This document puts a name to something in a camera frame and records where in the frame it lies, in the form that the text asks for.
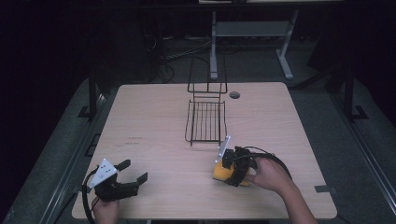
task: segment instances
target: human hand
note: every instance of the human hand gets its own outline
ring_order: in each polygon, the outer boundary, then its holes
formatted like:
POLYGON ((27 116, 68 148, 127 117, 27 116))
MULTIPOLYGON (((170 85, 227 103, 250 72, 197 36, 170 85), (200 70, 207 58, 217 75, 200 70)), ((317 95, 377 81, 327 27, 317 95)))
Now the human hand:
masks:
POLYGON ((98 197, 92 201, 92 211, 98 224, 117 223, 120 210, 120 201, 105 203, 98 197))
POLYGON ((255 175, 246 175, 245 180, 264 189, 281 194, 283 191, 294 188, 295 184, 285 170, 275 161, 256 158, 257 170, 255 175))

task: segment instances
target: metal wire rack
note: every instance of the metal wire rack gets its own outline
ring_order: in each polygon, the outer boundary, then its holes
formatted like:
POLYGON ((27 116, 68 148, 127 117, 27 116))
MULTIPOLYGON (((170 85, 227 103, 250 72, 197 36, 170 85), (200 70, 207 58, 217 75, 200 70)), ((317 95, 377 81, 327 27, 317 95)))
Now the metal wire rack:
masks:
POLYGON ((189 85, 187 91, 192 93, 189 100, 185 139, 190 142, 221 143, 227 135, 225 123, 225 102, 221 95, 227 93, 227 77, 225 74, 217 80, 211 80, 207 69, 207 76, 197 77, 194 74, 194 61, 191 59, 189 85))

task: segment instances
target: wooden table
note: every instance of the wooden table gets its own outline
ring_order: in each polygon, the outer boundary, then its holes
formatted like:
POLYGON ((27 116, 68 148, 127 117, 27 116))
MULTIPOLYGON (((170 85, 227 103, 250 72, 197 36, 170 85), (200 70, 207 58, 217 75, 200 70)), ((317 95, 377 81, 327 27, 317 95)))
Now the wooden table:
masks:
MULTIPOLYGON (((316 218, 336 216, 329 192, 305 135, 288 89, 282 83, 229 83, 227 134, 234 146, 260 147, 289 167, 294 182, 316 218)), ((113 164, 130 159, 119 182, 148 181, 136 197, 120 201, 120 217, 135 219, 268 219, 287 218, 281 198, 269 190, 231 187, 212 178, 216 143, 184 138, 189 100, 187 84, 128 85, 119 89, 88 172, 106 158, 113 164)), ((94 198, 93 191, 89 200, 94 198)), ((78 196, 73 217, 86 218, 78 196)))

